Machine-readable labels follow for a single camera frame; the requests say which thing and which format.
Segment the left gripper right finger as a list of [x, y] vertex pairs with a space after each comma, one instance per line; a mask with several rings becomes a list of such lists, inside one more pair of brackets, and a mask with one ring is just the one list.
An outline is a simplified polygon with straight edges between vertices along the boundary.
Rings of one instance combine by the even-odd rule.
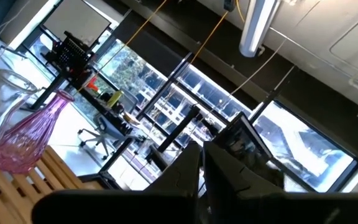
[[203, 165], [216, 224], [358, 224], [358, 193], [285, 192], [213, 142]]

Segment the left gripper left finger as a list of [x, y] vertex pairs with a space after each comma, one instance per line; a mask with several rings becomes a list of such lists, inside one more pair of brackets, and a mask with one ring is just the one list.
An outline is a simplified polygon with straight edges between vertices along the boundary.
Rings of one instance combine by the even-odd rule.
[[40, 199], [32, 224], [197, 224], [200, 147], [189, 144], [145, 190], [58, 190]]

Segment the pink long-neck glass vase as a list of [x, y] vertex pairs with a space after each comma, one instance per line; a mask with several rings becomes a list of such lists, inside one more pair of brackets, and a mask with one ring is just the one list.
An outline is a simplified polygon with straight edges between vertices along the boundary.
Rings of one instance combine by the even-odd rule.
[[28, 115], [0, 137], [0, 169], [23, 174], [42, 157], [62, 110], [74, 98], [63, 90], [56, 91], [42, 109]]

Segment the wooden slatted shelf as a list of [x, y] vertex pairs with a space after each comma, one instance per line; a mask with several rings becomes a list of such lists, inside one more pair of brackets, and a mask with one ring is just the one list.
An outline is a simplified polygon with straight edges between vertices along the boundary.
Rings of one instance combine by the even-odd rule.
[[96, 180], [82, 182], [47, 146], [42, 158], [28, 173], [10, 174], [0, 170], [0, 224], [32, 224], [30, 213], [34, 204], [54, 191], [102, 188]]

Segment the black monitor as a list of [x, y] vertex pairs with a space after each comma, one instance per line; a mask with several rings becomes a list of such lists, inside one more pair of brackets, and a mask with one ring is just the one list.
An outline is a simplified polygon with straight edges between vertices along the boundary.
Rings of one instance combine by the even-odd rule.
[[284, 188], [284, 174], [272, 168], [268, 161], [273, 157], [245, 113], [240, 112], [213, 139], [219, 147], [242, 162], [248, 169], [272, 184]]

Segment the grey office chair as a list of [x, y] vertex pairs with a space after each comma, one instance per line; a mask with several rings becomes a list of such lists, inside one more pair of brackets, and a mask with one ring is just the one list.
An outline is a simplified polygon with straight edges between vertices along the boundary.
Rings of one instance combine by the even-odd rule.
[[112, 147], [121, 145], [126, 139], [135, 139], [137, 136], [133, 130], [133, 126], [126, 122], [121, 117], [112, 116], [113, 123], [107, 119], [103, 114], [98, 113], [93, 121], [96, 125], [94, 133], [88, 129], [80, 129], [78, 134], [86, 131], [87, 133], [94, 136], [94, 138], [84, 140], [80, 142], [80, 147], [84, 147], [87, 142], [95, 142], [96, 146], [99, 144], [103, 145], [106, 155], [102, 157], [102, 160], [106, 160], [113, 152], [110, 152], [107, 145], [110, 141]]

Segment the yellow-green bottle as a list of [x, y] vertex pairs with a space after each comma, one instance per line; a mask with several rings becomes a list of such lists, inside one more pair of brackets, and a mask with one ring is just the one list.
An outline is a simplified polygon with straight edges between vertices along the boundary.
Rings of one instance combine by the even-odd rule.
[[107, 106], [110, 108], [114, 106], [123, 94], [124, 92], [122, 90], [115, 91], [108, 100]]

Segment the orange object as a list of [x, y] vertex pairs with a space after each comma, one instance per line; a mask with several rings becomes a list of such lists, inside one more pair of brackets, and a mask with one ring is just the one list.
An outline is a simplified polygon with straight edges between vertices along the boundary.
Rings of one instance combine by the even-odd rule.
[[96, 85], [96, 81], [97, 81], [97, 77], [93, 77], [90, 79], [90, 81], [88, 82], [88, 84], [86, 85], [87, 88], [89, 88], [90, 90], [93, 90], [95, 92], [99, 91], [98, 86]]

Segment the black perforated rack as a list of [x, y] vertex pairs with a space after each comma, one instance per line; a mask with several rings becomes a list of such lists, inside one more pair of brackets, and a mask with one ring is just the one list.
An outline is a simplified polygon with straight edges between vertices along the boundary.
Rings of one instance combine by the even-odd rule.
[[93, 58], [94, 52], [71, 32], [65, 31], [64, 34], [66, 35], [65, 40], [53, 42], [52, 50], [42, 56], [56, 69], [66, 70], [70, 73], [82, 72]]

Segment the white fluorescent ceiling light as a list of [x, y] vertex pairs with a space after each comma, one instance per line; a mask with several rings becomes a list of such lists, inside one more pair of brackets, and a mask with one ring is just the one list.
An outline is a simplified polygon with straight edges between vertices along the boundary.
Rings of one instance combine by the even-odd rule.
[[250, 0], [245, 16], [239, 51], [254, 57], [270, 27], [281, 0]]

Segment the grey projection screen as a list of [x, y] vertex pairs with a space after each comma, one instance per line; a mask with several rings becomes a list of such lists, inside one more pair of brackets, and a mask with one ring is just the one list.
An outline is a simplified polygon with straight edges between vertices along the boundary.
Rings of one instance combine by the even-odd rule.
[[111, 23], [83, 0], [63, 0], [44, 26], [60, 40], [65, 31], [91, 47]]

